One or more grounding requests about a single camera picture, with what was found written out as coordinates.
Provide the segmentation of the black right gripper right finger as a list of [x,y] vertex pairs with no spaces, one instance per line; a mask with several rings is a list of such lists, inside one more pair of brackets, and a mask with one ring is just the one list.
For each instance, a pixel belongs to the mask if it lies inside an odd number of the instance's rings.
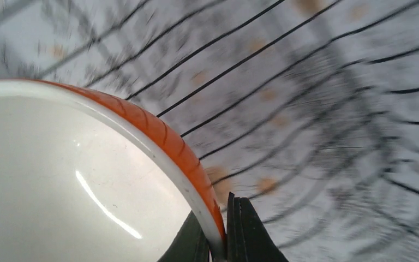
[[227,261],[288,262],[248,198],[230,192],[226,217]]

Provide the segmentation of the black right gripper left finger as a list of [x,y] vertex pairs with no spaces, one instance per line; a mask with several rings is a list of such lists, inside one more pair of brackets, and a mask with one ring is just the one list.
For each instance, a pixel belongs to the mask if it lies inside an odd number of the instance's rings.
[[200,224],[191,211],[168,250],[158,262],[208,262],[210,248]]

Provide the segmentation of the orange bowl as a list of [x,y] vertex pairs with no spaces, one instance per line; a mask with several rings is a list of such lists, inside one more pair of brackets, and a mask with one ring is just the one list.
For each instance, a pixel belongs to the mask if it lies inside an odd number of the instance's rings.
[[0,80],[0,261],[158,261],[191,211],[225,261],[216,194],[166,123],[99,91]]

